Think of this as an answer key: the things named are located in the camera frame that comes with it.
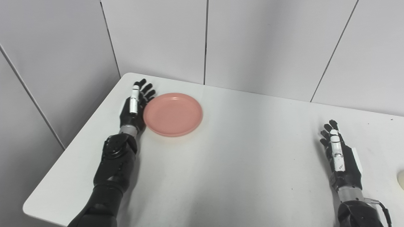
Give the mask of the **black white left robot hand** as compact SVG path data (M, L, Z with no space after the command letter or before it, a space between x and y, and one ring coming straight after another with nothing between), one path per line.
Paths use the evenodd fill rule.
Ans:
M148 83L146 79L135 82L131 95L125 100L121 111L120 127L131 125L136 128L138 133L144 131L146 127L143 119L144 110L147 104L155 98L155 94L153 84Z

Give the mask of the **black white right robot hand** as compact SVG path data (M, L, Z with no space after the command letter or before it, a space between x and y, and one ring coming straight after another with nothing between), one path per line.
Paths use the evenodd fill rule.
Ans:
M320 134L323 136L323 138L320 139L320 142L325 148L325 155L330 164L330 184L332 188L335 191L339 191L340 188L348 186L362 190L362 174L358 168L352 148L346 145L342 134L339 132L338 123L331 119L327 124L324 125L324 130L322 130ZM340 144L341 147L342 157L344 160L344 171L339 171L335 163L336 157L332 153L331 141L333 136L337 136L339 138L339 142L337 144Z

